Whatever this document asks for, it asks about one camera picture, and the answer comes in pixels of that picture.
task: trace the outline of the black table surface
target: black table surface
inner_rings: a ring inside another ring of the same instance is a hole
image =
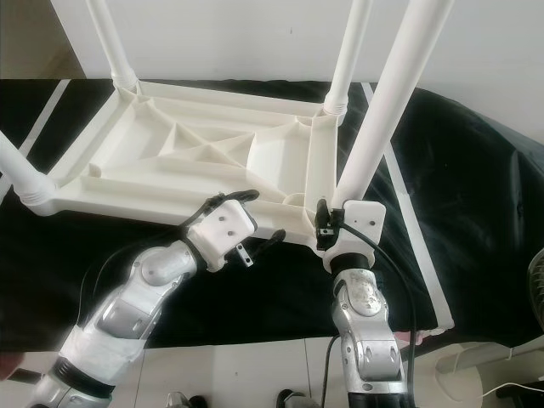
[[[0,81],[0,129],[20,145],[57,81]],[[184,82],[284,99],[321,102],[326,82]],[[48,172],[111,95],[110,80],[73,80],[28,158]],[[366,113],[359,84],[338,135],[338,174]],[[544,148],[471,110],[417,90],[392,144],[423,236],[446,295],[455,332],[515,346],[541,335],[526,293],[526,269],[544,246]],[[417,267],[388,169],[382,161],[366,200],[388,209],[381,246],[408,274],[417,326],[436,318]],[[128,243],[170,227],[123,218],[60,212],[41,218],[13,191],[0,206],[0,350],[57,349],[80,306],[93,304],[99,266]],[[253,249],[260,240],[250,239]],[[126,275],[133,253],[103,273],[95,301]],[[405,293],[380,258],[380,287],[389,323],[409,329]],[[335,332],[332,278],[307,247],[281,243],[246,269],[232,261],[199,273],[170,298],[149,347],[250,343]]]

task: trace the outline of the robotic arm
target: robotic arm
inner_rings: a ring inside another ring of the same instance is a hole
[[[315,218],[318,249],[335,277],[332,318],[342,341],[343,374],[350,408],[402,408],[410,399],[399,348],[388,325],[388,305],[370,271],[372,247],[343,228],[379,242],[385,207],[346,201],[329,210],[320,201]]]
[[[142,353],[164,301],[195,275],[197,265],[220,270],[232,249],[246,265],[252,264],[241,242],[257,225],[242,204],[257,195],[248,191],[214,197],[204,219],[189,227],[185,241],[140,253],[127,282],[106,297],[84,327],[74,326],[27,407],[107,407],[111,392]]]
[[[224,255],[233,249],[246,266],[252,264],[241,242],[257,225],[242,204],[257,195],[248,191],[213,197],[207,201],[205,217],[189,227],[184,241],[140,253],[127,282],[106,297],[84,327],[74,326],[27,408],[106,408],[113,389],[143,351],[164,301],[195,275],[199,265],[220,270]],[[377,202],[346,201],[343,209],[329,213],[325,201],[320,201],[315,219],[317,247],[325,251],[324,266],[335,277],[332,316],[342,339],[352,408],[408,406],[400,352],[388,326],[388,305],[370,271],[373,249],[346,230],[351,227],[378,242],[384,218],[385,207]]]

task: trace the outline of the black cable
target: black cable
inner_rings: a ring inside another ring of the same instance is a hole
[[[332,345],[336,341],[337,338],[339,338],[340,335],[337,334],[334,336],[331,341],[329,342],[329,345],[326,348],[326,355],[325,355],[325,373],[323,374],[323,389],[321,391],[321,408],[325,408],[325,397],[326,397],[326,384],[329,379],[329,360],[331,359],[331,350]]]
[[[259,245],[255,252],[252,253],[253,260],[258,258],[263,252],[268,251],[274,244],[283,242],[285,239],[286,231],[284,229],[278,229],[267,241]]]
[[[366,244],[368,244],[374,251],[378,252],[382,258],[384,258],[387,263],[391,266],[394,273],[397,274],[400,281],[402,282],[402,286],[405,288],[406,296],[408,297],[408,302],[410,304],[410,346],[408,346],[408,373],[406,375],[406,383],[408,386],[408,400],[409,404],[412,407],[416,406],[416,402],[414,400],[414,365],[416,362],[416,332],[417,332],[417,323],[416,323],[416,304],[414,303],[414,297],[411,294],[410,287],[408,286],[408,282],[403,275],[403,273],[400,271],[397,264],[391,259],[391,257],[376,243],[374,243],[373,240],[371,240],[368,236],[365,234],[359,232],[357,229],[350,227],[347,224],[340,224],[341,228],[344,228],[351,234],[355,235],[357,238],[364,241]]]
[[[11,376],[6,378],[8,381],[15,381],[17,383],[25,383],[36,385],[42,379],[43,374],[41,372],[30,371],[24,368],[18,368]]]
[[[143,240],[140,240],[140,241],[136,241],[136,242],[132,242],[130,244],[127,244],[126,246],[123,246],[119,249],[117,249],[116,251],[114,251],[105,261],[104,263],[102,263],[102,266],[100,267],[100,271],[99,271],[99,274],[97,275],[96,277],[96,281],[94,282],[94,289],[93,289],[93,295],[92,295],[92,299],[94,299],[95,295],[96,295],[96,290],[98,288],[98,285],[99,285],[99,281],[100,281],[100,276],[102,275],[102,272],[105,270],[106,266],[115,258],[117,257],[118,255],[120,255],[121,253],[125,252],[126,250],[128,249],[132,249],[132,248],[135,248],[137,247],[138,245],[145,245],[146,243],[149,243],[150,241],[154,241],[154,240],[157,240],[159,238],[162,238],[164,235],[167,235],[167,234],[170,234],[172,232],[174,232],[175,230],[183,230],[187,227],[189,227],[191,224],[193,224],[205,211],[207,211],[209,208],[211,207],[214,207],[217,202],[216,200],[223,200],[224,198],[221,196],[219,198],[219,196],[216,196],[216,197],[213,197],[213,198],[208,198],[206,201],[204,201],[204,204],[202,204],[200,206],[200,208],[198,210],[196,210],[196,212],[191,215],[189,218],[187,218],[183,223],[179,224],[179,225],[176,225],[176,226],[173,226],[172,228],[169,228],[167,229],[166,231],[162,231],[156,235],[153,235],[149,238],[144,238]]]

